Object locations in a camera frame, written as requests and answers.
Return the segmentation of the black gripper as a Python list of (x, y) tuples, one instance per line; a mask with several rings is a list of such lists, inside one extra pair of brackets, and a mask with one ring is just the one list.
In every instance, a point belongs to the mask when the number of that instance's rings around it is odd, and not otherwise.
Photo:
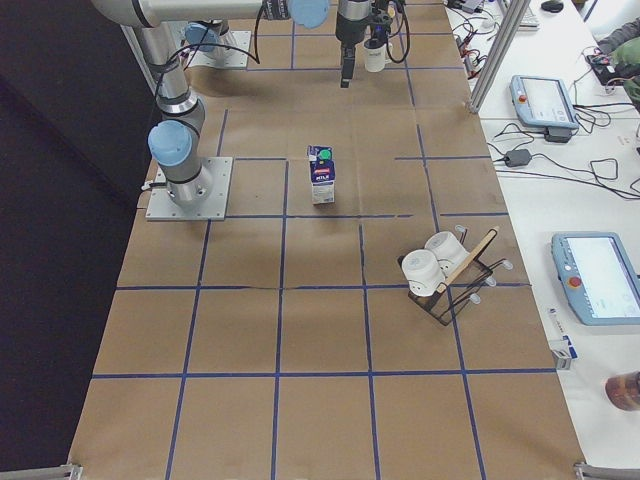
[(355, 45), (364, 40), (371, 16), (368, 0), (339, 0), (335, 36), (341, 42), (340, 87), (348, 88), (355, 69)]
[(371, 2), (371, 14), (368, 27), (370, 41), (373, 43), (387, 43), (394, 36), (392, 22), (396, 14), (405, 14), (406, 2), (403, 0), (375, 0)]

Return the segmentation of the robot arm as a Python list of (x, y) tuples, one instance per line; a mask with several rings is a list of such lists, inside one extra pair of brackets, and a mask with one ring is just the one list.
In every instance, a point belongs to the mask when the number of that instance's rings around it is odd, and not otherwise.
[(147, 214), (159, 220), (221, 220), (226, 213), (232, 160), (198, 155), (204, 104), (192, 91), (171, 21), (287, 20), (316, 28), (327, 18), (326, 1), (96, 1), (109, 20), (130, 27), (155, 83), (162, 122), (148, 135), (152, 157), (166, 184), (152, 191)]
[[(365, 69), (383, 70), (392, 61), (392, 22), (397, 14), (406, 14), (405, 5), (404, 1), (340, 1), (335, 36), (341, 43), (341, 65), (354, 64), (356, 48), (361, 44), (365, 51)], [(324, 23), (328, 9), (327, 1), (264, 1), (256, 19), (291, 19), (313, 29)], [(257, 47), (257, 34), (257, 30), (234, 32), (225, 20), (189, 22), (183, 34), (186, 50), (180, 56), (186, 68), (194, 65), (241, 69), (250, 58), (259, 59), (256, 50), (247, 50)]]

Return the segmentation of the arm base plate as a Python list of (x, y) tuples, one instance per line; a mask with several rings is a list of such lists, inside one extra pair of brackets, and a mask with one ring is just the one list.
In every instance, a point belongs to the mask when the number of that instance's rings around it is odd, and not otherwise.
[(169, 182), (160, 167), (150, 189), (149, 221), (224, 221), (233, 170), (232, 157), (201, 158), (199, 175), (189, 183)]
[(252, 34), (229, 30), (221, 37), (209, 32), (188, 60), (189, 67), (204, 66), (221, 70), (241, 70), (248, 64)]

